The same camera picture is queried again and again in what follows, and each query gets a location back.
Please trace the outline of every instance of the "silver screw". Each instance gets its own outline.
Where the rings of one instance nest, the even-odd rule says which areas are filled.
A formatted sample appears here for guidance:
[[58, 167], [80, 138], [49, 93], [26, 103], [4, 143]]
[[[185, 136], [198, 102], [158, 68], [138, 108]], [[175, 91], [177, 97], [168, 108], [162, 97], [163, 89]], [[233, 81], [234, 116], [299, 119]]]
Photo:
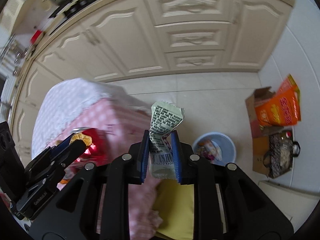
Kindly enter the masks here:
[[92, 170], [94, 168], [94, 164], [93, 163], [87, 163], [84, 168], [89, 171]]
[[236, 168], [237, 168], [237, 165], [235, 165], [234, 163], [229, 163], [229, 164], [227, 165], [227, 168], [228, 168], [229, 170], [231, 170], [231, 171], [235, 171]]
[[198, 154], [191, 154], [190, 160], [192, 161], [198, 161], [200, 159], [200, 156]]
[[131, 158], [132, 158], [132, 156], [131, 156], [131, 154], [129, 154], [129, 153], [126, 153], [126, 154], [122, 155], [122, 159], [123, 159], [124, 161], [128, 161], [128, 160], [130, 160]]

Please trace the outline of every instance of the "yellow cloth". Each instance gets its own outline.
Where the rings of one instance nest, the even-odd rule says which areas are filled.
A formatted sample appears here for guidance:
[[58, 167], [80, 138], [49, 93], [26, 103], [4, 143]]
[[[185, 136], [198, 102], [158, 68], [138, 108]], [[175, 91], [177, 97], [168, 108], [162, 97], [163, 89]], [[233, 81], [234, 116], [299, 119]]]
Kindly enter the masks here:
[[193, 185], [180, 185], [173, 179], [164, 179], [157, 188], [153, 210], [158, 210], [163, 219], [157, 230], [159, 233], [175, 240], [193, 239]]

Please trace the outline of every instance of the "barcode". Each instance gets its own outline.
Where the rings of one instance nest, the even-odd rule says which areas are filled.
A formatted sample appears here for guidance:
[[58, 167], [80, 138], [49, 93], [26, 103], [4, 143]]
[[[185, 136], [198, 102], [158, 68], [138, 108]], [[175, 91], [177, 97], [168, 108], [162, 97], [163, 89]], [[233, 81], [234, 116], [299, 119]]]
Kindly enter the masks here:
[[151, 162], [152, 164], [155, 163], [173, 163], [173, 158], [172, 158], [172, 154], [171, 153], [166, 153], [166, 154], [151, 154]]

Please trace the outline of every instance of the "cabinet drawer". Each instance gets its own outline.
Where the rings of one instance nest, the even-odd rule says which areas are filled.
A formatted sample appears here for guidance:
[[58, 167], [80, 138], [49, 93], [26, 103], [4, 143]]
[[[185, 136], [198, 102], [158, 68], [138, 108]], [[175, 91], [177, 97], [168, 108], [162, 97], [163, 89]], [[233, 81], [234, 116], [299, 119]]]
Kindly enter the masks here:
[[147, 0], [156, 25], [228, 21], [230, 0]]
[[172, 70], [219, 68], [222, 50], [195, 50], [166, 53]]
[[224, 49], [229, 23], [186, 22], [156, 26], [164, 52]]

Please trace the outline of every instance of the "cardboard box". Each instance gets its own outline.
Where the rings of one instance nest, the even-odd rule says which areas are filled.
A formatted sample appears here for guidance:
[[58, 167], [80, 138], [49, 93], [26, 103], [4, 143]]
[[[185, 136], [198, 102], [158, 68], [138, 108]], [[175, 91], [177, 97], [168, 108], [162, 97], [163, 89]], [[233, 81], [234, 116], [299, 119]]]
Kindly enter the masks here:
[[245, 100], [248, 111], [251, 135], [252, 135], [252, 150], [253, 150], [253, 163], [252, 170], [261, 174], [269, 176], [269, 168], [266, 167], [270, 162], [270, 158], [265, 156], [269, 150], [269, 135], [280, 132], [283, 126], [270, 126], [260, 128], [259, 121], [254, 109], [256, 101], [265, 100], [273, 97], [275, 92], [270, 91], [271, 87], [256, 89], [251, 96]]

